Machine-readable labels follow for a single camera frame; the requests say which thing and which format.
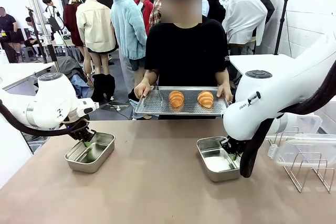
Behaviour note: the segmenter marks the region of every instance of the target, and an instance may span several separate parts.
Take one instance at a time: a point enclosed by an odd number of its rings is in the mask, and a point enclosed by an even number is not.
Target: plaid shirt
[[[149,29],[161,21],[161,0],[154,0],[153,10],[149,16]]]

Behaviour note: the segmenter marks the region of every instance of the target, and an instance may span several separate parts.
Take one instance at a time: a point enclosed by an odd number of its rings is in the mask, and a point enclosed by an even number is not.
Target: croissant
[[[175,109],[181,107],[184,103],[184,95],[179,91],[172,91],[169,94],[169,103]]]
[[[199,93],[197,100],[201,106],[208,109],[211,108],[214,104],[214,96],[209,91],[202,91],[201,93]]]

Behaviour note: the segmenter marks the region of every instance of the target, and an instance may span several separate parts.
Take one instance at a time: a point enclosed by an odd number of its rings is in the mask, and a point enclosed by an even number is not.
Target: beige jacket
[[[77,8],[79,35],[86,47],[94,52],[108,52],[115,48],[111,29],[111,10],[97,0],[86,0]]]

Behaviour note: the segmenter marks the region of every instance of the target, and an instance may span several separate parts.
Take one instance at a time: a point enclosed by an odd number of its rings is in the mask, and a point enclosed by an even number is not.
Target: brown tabletop
[[[0,223],[335,223],[336,192],[315,177],[302,194],[259,150],[254,172],[215,184],[197,158],[199,138],[225,135],[221,120],[95,121],[116,148],[95,174],[64,160],[76,141],[53,137],[0,190]]]

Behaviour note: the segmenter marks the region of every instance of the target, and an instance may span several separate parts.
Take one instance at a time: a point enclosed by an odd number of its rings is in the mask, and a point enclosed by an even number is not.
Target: baking tray
[[[114,151],[114,139],[111,134],[97,132],[86,147],[84,142],[77,143],[65,155],[72,170],[83,173],[95,173]]]
[[[202,91],[209,91],[214,96],[212,108],[199,105],[197,97]],[[173,108],[169,104],[169,94],[179,91],[184,94],[184,104],[180,108]],[[150,115],[209,115],[220,116],[228,107],[224,97],[218,98],[217,87],[151,87],[147,97],[142,97],[135,112]]]
[[[223,136],[203,138],[197,141],[197,149],[208,178],[213,182],[223,182],[240,177],[240,157],[231,160],[222,148]]]

